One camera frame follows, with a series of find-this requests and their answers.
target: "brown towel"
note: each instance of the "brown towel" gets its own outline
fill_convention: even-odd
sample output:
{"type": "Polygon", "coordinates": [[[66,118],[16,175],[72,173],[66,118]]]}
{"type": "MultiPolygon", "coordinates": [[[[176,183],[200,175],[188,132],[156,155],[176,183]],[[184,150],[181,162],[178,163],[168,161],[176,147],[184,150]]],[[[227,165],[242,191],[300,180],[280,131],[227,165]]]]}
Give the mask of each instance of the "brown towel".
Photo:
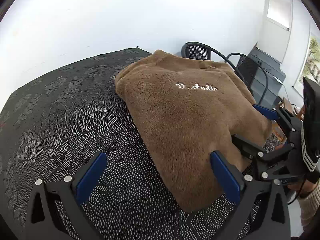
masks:
{"type": "Polygon", "coordinates": [[[243,171],[249,162],[231,135],[263,146],[271,132],[271,122],[253,108],[252,95],[226,63],[157,50],[123,69],[115,83],[164,184],[186,212],[222,194],[212,151],[243,171]]]}

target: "black cable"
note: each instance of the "black cable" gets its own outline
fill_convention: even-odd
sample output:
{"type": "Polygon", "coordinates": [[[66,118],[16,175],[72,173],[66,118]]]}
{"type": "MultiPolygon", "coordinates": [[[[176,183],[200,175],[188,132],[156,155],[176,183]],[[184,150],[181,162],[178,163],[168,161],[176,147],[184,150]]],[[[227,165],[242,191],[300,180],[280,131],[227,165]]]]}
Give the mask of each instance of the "black cable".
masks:
{"type": "MultiPolygon", "coordinates": [[[[260,65],[261,66],[261,65],[260,65]]],[[[267,71],[267,70],[271,70],[271,68],[268,68],[268,69],[266,69],[266,68],[263,68],[265,71],[267,71]]],[[[270,72],[268,72],[268,73],[270,73],[270,72]]],[[[271,73],[270,73],[271,74],[271,73]]]]}
{"type": "Polygon", "coordinates": [[[303,185],[305,184],[306,180],[307,180],[307,177],[304,176],[303,183],[301,184],[301,187],[300,187],[298,193],[296,194],[296,196],[294,197],[294,199],[288,203],[288,205],[292,204],[292,203],[299,197],[299,195],[300,195],[300,193],[301,193],[301,190],[302,190],[302,188],[303,188],[303,185]]]}
{"type": "MultiPolygon", "coordinates": [[[[266,69],[264,69],[264,71],[265,71],[265,72],[268,72],[269,74],[271,74],[272,76],[274,76],[271,72],[266,71],[266,69]]],[[[285,93],[287,94],[288,101],[290,102],[289,96],[288,96],[288,92],[287,92],[287,90],[286,90],[286,88],[285,88],[285,85],[284,85],[283,83],[282,83],[281,85],[284,87],[284,91],[285,91],[285,93]]]]}
{"type": "Polygon", "coordinates": [[[268,90],[268,86],[269,86],[269,81],[268,81],[268,75],[267,75],[267,73],[266,73],[266,71],[264,70],[264,68],[263,67],[261,67],[260,65],[259,65],[259,68],[261,68],[261,70],[262,70],[262,72],[264,73],[264,75],[266,76],[266,87],[265,87],[265,89],[264,89],[264,91],[263,91],[263,94],[262,94],[262,96],[261,96],[261,98],[260,98],[260,100],[259,100],[259,105],[261,105],[261,102],[262,102],[262,100],[263,100],[263,98],[264,98],[264,96],[265,96],[265,94],[267,93],[267,90],[268,90]]]}
{"type": "Polygon", "coordinates": [[[297,109],[301,109],[301,107],[297,107],[295,104],[292,104],[292,105],[294,105],[297,109]]]}

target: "person's arm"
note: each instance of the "person's arm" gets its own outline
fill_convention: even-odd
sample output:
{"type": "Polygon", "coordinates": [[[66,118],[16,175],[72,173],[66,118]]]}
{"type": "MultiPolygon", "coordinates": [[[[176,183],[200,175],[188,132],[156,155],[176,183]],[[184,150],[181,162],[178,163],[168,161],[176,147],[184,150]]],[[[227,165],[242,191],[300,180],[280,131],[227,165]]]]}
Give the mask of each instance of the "person's arm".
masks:
{"type": "MultiPolygon", "coordinates": [[[[289,185],[288,188],[298,191],[301,183],[289,185]]],[[[313,184],[306,180],[298,197],[301,208],[301,224],[303,229],[310,223],[320,206],[320,183],[313,184]]]]}

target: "metal screw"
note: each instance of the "metal screw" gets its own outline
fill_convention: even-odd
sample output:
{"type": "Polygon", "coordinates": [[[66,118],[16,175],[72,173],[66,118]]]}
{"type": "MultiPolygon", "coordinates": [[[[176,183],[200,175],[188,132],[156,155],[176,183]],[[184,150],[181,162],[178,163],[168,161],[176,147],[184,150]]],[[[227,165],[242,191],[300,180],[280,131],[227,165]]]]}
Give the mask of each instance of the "metal screw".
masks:
{"type": "Polygon", "coordinates": [[[251,175],[249,175],[249,174],[246,174],[246,175],[244,176],[244,179],[245,179],[246,181],[252,181],[252,180],[253,180],[253,177],[252,177],[251,175]]]}
{"type": "Polygon", "coordinates": [[[36,180],[36,185],[39,186],[42,183],[42,179],[37,179],[36,180]]]}
{"type": "Polygon", "coordinates": [[[262,176],[262,178],[267,179],[267,178],[268,178],[268,173],[263,172],[263,173],[261,174],[261,176],[262,176]]]}
{"type": "Polygon", "coordinates": [[[72,180],[72,177],[71,177],[70,175],[68,175],[68,176],[65,176],[65,177],[63,178],[63,180],[64,180],[65,182],[69,182],[69,181],[72,180]]]}
{"type": "Polygon", "coordinates": [[[276,184],[277,186],[280,186],[281,181],[279,181],[279,179],[275,179],[275,180],[273,181],[273,183],[276,184]]]}

